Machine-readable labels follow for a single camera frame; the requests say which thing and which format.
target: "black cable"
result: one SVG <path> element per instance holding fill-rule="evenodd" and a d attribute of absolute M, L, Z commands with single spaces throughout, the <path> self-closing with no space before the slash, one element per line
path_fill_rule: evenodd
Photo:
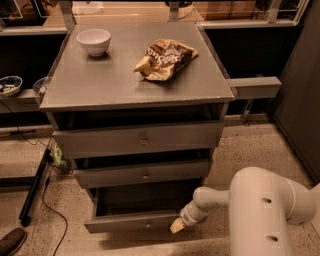
<path fill-rule="evenodd" d="M 45 143 L 43 143 L 42 141 L 40 141 L 40 140 L 37 140 L 36 141 L 36 143 L 32 143 L 31 141 L 29 141 L 22 133 L 19 133 L 19 135 L 26 141 L 26 142 L 28 142 L 30 145 L 32 145 L 32 146 L 36 146 L 38 143 L 39 144 L 42 144 L 43 146 L 45 146 L 45 147 L 48 147 L 48 145 L 49 144 L 45 144 Z"/>
<path fill-rule="evenodd" d="M 64 239 L 65 236 L 66 236 L 67 231 L 68 231 L 68 221 L 67 221 L 66 217 L 64 217 L 60 212 L 57 212 L 56 210 L 52 209 L 52 208 L 51 208 L 49 205 L 47 205 L 46 202 L 44 201 L 44 196 L 45 196 L 45 194 L 46 194 L 46 192 L 47 192 L 47 188 L 48 188 L 48 185 L 49 185 L 49 183 L 50 183 L 50 176 L 51 176 L 51 171 L 52 171 L 53 168 L 54 168 L 54 167 L 51 168 L 50 173 L 49 173 L 49 176 L 48 176 L 48 178 L 46 179 L 45 189 L 44 189 L 44 191 L 43 191 L 43 193 L 42 193 L 42 202 L 43 202 L 43 204 L 44 204 L 49 210 L 51 210 L 52 212 L 58 214 L 58 215 L 65 221 L 65 223 L 66 223 L 66 228 L 65 228 L 65 230 L 64 230 L 64 234 L 63 234 L 62 238 L 60 239 L 60 242 L 59 242 L 59 244 L 57 245 L 57 247 L 56 247 L 56 249 L 55 249 L 55 251 L 54 251 L 54 253 L 53 253 L 53 256 L 55 256 L 56 253 L 57 253 L 57 251 L 58 251 L 58 249 L 59 249 L 59 247 L 60 247 L 60 245 L 61 245 L 61 243 L 62 243 L 62 241 L 63 241 L 63 239 Z"/>

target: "chip bag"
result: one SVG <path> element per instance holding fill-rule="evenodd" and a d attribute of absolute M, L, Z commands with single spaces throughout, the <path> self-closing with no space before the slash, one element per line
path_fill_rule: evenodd
<path fill-rule="evenodd" d="M 134 72 L 140 72 L 147 80 L 166 81 L 198 54 L 194 48 L 178 41 L 159 39 L 148 47 L 146 55 L 136 65 Z"/>

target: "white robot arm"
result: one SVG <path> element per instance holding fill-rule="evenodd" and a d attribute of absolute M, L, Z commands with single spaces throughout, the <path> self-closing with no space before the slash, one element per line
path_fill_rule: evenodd
<path fill-rule="evenodd" d="M 301 225 L 317 212 L 314 193 L 301 184 L 248 167 L 234 176 L 228 191 L 196 189 L 171 231 L 195 225 L 217 206 L 227 205 L 232 256 L 291 256 L 287 223 Z"/>

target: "countertop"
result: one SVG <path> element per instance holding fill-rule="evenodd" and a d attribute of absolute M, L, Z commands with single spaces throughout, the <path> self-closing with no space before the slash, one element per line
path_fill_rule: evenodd
<path fill-rule="evenodd" d="M 76 41 L 89 28 L 111 32 L 107 53 L 90 57 Z M 166 82 L 145 80 L 135 65 L 157 39 L 178 40 L 199 56 Z M 233 100 L 229 85 L 194 22 L 76 25 L 40 105 L 41 111 L 205 104 Z"/>

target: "speckled floor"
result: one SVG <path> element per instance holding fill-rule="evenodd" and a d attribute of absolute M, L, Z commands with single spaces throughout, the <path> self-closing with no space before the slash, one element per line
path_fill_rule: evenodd
<path fill-rule="evenodd" d="M 26 134 L 31 143 L 48 143 L 50 129 Z M 45 146 L 31 145 L 19 135 L 0 138 L 0 176 L 34 175 Z M 259 166 L 274 171 L 308 188 L 314 186 L 300 161 L 277 127 L 268 122 L 253 122 L 249 127 L 238 121 L 227 121 L 220 145 L 214 154 L 214 165 L 207 186 L 227 189 L 233 175 L 241 168 Z M 49 211 L 41 201 L 46 169 L 35 201 L 30 210 L 28 237 L 16 255 L 53 255 L 63 236 L 63 219 Z M 0 192 L 0 237 L 20 226 L 19 214 L 27 195 L 24 191 Z M 230 255 L 228 209 L 219 208 L 208 220 L 172 235 L 167 229 L 90 234 L 83 225 L 90 219 L 92 203 L 72 176 L 59 177 L 52 172 L 45 194 L 49 206 L 68 220 L 68 231 L 56 255 L 139 255 L 188 256 Z M 311 224 L 289 226 L 294 255 L 317 256 L 320 238 Z"/>

